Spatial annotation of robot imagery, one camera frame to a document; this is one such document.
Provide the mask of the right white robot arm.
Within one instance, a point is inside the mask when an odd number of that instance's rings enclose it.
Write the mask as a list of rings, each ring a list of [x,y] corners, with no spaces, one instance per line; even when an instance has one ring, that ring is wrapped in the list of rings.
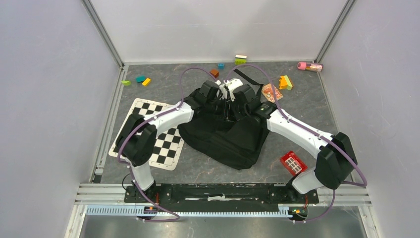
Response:
[[[316,166],[301,171],[291,179],[291,185],[286,188],[286,196],[292,202],[299,202],[306,193],[320,187],[337,189],[341,184],[348,184],[346,178],[357,166],[357,160],[349,155],[350,149],[338,146],[337,135],[318,130],[294,118],[278,105],[282,97],[279,90],[269,85],[271,96],[268,101],[275,108],[269,111],[263,107],[260,111],[267,112],[267,129],[280,134],[301,146],[316,159]]]

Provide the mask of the black student backpack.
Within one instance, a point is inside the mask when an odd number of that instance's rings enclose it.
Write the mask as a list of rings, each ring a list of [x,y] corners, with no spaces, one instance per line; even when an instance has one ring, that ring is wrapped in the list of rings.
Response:
[[[253,166],[261,153],[262,146],[269,130],[266,120],[267,112],[261,112],[263,107],[272,111],[275,107],[269,101],[261,102],[261,92],[254,92],[252,85],[260,88],[257,83],[238,69],[234,70],[247,81],[247,84],[235,89],[235,100],[249,103],[250,116],[235,120],[227,99],[227,117],[211,115],[205,110],[193,116],[190,122],[178,126],[180,136],[193,149],[231,168],[242,170]]]

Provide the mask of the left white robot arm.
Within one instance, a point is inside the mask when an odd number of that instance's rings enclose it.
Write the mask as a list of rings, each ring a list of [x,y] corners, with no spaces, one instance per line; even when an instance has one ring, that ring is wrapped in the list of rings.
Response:
[[[219,100],[229,99],[229,94],[230,90],[224,83],[206,81],[201,88],[168,109],[146,116],[132,113],[128,117],[115,140],[115,147],[117,159],[128,166],[137,188],[136,194],[142,201],[150,202],[156,195],[149,159],[159,135],[190,122],[199,110]]]

